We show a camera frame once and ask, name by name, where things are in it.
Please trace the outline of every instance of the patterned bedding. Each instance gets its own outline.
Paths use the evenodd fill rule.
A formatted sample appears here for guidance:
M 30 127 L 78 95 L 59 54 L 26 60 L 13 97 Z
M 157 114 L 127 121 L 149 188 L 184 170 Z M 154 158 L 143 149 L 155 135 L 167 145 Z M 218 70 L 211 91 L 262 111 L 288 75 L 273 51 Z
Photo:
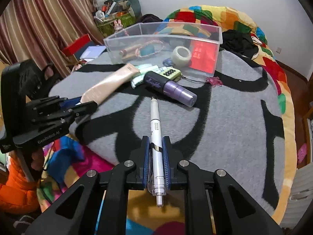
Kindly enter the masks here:
M 229 7 L 192 6 L 171 13 L 165 21 L 218 25 L 222 31 L 239 30 L 243 33 L 250 33 L 259 40 L 259 55 L 254 61 L 262 65 L 275 82 L 284 125 L 284 181 L 277 208 L 272 215 L 279 224 L 286 209 L 296 171 L 294 107 L 286 75 L 275 62 L 265 34 L 248 15 Z M 66 136 L 46 146 L 44 153 L 45 170 L 37 191 L 42 211 L 45 211 L 87 170 L 96 169 L 102 172 L 113 167 L 87 147 L 79 145 L 75 140 Z M 167 205 L 159 209 L 155 205 L 155 198 L 151 197 L 147 191 L 130 191 L 126 234 L 174 234 L 174 232 L 184 234 L 183 205 L 175 195 L 171 195 L 170 198 Z

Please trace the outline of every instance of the orange jacket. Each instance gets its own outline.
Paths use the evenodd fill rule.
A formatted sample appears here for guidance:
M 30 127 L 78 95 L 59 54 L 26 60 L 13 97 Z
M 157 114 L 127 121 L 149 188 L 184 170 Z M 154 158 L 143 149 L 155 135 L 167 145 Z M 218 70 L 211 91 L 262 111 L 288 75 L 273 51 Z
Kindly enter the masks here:
M 11 158 L 7 183 L 0 184 L 0 210 L 11 214 L 27 214 L 39 208 L 37 182 L 28 182 L 19 162 Z

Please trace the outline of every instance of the roll of tape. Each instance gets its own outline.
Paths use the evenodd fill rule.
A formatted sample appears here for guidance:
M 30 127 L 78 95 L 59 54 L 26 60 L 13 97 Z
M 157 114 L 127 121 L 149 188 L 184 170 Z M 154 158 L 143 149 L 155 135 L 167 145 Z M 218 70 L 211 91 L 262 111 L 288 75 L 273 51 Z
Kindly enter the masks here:
M 191 52 L 184 46 L 177 46 L 172 53 L 171 59 L 176 66 L 185 66 L 191 59 Z

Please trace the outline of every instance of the gray blanket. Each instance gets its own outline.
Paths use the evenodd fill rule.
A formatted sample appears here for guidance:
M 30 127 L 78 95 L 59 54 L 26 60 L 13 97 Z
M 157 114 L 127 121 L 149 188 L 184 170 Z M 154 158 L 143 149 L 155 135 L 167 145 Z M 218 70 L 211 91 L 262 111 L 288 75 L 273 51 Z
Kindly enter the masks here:
M 109 64 L 104 53 L 94 64 Z M 85 65 L 55 85 L 50 96 L 74 98 L 101 81 L 118 65 Z M 215 76 L 223 86 L 180 80 L 198 95 L 188 108 L 159 95 L 163 136 L 201 169 L 225 169 L 271 215 L 284 175 L 284 129 L 272 78 L 251 59 L 220 51 Z M 124 84 L 72 134 L 107 161 L 128 159 L 150 135 L 151 91 Z

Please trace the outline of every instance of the black bottle cap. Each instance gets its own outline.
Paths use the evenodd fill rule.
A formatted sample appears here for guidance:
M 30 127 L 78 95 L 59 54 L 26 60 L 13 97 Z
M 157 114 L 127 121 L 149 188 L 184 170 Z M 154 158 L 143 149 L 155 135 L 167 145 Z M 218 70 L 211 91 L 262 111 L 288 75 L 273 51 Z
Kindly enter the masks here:
M 170 79 L 153 71 L 147 72 L 143 78 L 144 84 L 146 84 L 149 87 L 152 87 L 154 90 L 160 93 L 163 93 L 163 87 L 168 81 L 170 81 Z

